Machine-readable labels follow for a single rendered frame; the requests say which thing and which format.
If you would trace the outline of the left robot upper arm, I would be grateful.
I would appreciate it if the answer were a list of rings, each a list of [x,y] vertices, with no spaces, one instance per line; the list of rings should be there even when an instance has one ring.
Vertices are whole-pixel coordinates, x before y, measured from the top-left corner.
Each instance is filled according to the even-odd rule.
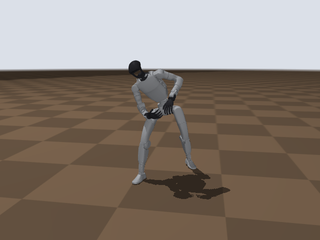
[[[177,76],[173,73],[167,72],[163,69],[158,69],[156,71],[153,72],[153,76],[155,76],[157,79],[161,80],[161,79],[166,79],[169,81],[174,81],[174,83],[177,82],[177,78],[180,76]]]

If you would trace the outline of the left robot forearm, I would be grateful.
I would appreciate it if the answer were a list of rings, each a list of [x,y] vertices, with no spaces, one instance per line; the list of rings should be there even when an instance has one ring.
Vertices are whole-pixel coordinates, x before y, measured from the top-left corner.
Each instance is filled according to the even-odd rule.
[[[181,89],[183,84],[183,79],[181,77],[178,77],[176,79],[176,83],[174,84],[174,87],[170,91],[169,97],[174,97],[174,94],[177,96],[179,90]]]

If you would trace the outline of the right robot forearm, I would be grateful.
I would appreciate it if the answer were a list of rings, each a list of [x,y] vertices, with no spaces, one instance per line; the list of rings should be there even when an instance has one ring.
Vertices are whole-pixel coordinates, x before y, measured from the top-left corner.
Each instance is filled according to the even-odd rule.
[[[137,108],[139,110],[139,112],[143,115],[143,117],[148,120],[147,116],[144,116],[145,113],[148,113],[147,109],[145,107],[139,107],[139,105],[137,104]]]

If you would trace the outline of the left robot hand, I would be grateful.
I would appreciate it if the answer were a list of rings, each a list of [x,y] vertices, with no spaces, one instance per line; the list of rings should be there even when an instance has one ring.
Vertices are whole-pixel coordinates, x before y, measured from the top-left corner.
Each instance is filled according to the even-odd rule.
[[[173,105],[174,105],[174,102],[175,101],[175,98],[176,98],[176,95],[174,94],[173,97],[168,97],[168,101],[166,101],[166,103],[163,105],[162,109],[164,110],[164,113],[168,115],[168,112],[169,114],[173,114]],[[170,109],[171,109],[171,113],[170,113]]]

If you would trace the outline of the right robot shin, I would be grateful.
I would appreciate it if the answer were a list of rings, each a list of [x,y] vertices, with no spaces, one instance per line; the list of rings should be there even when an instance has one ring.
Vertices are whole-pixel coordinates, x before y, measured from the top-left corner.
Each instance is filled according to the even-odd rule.
[[[138,147],[138,175],[144,175],[145,164],[148,158],[149,150],[144,149],[143,143],[140,142]]]

